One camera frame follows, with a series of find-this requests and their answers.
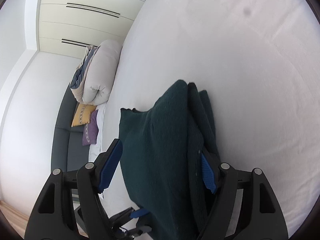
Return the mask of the dark green knitted sweater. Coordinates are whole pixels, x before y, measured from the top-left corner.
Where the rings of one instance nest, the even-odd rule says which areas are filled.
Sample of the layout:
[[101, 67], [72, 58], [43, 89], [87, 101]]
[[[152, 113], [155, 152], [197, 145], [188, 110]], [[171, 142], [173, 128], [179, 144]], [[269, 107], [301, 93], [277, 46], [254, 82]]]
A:
[[148, 111], [122, 109], [119, 138], [127, 192], [148, 211], [139, 224], [153, 239], [197, 239], [214, 201], [201, 154], [219, 155], [208, 93], [176, 81]]

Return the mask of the dark grey upholstered headboard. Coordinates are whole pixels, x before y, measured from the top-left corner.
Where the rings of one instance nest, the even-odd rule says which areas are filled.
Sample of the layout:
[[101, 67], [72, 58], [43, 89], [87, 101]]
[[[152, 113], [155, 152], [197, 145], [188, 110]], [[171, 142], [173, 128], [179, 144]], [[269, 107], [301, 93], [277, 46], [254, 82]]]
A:
[[72, 126], [79, 103], [71, 90], [66, 89], [54, 127], [51, 170], [78, 170], [88, 162], [89, 147], [82, 144], [83, 126]]

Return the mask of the white pillow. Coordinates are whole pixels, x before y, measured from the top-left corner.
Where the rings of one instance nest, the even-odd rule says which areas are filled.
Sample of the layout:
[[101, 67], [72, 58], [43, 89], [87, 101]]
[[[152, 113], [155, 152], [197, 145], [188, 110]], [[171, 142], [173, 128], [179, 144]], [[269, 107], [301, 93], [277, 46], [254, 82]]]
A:
[[106, 109], [106, 102], [97, 106], [96, 110], [97, 117], [96, 123], [98, 127], [97, 139], [96, 144], [93, 144], [89, 147], [89, 154], [88, 154], [88, 161], [94, 162], [98, 155], [102, 152], [102, 145], [103, 145], [103, 126], [104, 126], [104, 116], [105, 116], [105, 109]]

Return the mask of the purple patterned cushion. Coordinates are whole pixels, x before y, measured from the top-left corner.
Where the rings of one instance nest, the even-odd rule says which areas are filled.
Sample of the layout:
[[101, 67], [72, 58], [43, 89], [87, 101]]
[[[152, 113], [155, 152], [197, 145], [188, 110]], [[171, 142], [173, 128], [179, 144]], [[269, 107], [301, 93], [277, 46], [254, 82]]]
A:
[[84, 132], [82, 136], [82, 145], [95, 145], [97, 143], [97, 137], [99, 128], [97, 125], [97, 114], [98, 110], [95, 110], [91, 113], [90, 121], [84, 126]]

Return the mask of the yellow patterned cushion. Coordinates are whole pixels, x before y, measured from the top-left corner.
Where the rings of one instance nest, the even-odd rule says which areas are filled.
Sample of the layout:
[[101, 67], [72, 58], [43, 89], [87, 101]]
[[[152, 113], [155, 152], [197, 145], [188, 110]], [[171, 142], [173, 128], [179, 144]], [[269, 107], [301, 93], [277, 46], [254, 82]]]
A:
[[76, 112], [72, 121], [72, 127], [89, 124], [91, 119], [91, 114], [95, 110], [96, 110], [96, 106], [84, 105], [80, 103], [76, 109]]

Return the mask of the rolled beige duvet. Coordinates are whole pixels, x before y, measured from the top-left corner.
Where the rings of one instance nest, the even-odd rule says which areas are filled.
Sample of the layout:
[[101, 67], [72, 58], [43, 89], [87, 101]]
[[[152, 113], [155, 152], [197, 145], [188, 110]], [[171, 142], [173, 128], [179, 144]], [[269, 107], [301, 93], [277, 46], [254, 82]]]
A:
[[110, 97], [120, 59], [122, 45], [104, 40], [99, 46], [87, 46], [81, 63], [69, 83], [78, 103], [97, 106]]

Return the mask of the white bed sheet mattress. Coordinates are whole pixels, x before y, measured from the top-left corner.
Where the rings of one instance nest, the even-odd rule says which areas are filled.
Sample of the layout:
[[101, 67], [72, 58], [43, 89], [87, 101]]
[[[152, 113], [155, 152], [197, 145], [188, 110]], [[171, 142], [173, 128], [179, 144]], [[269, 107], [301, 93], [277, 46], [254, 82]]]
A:
[[123, 45], [102, 135], [177, 80], [208, 92], [223, 161], [261, 168], [293, 235], [319, 197], [319, 22], [306, 0], [146, 0]]

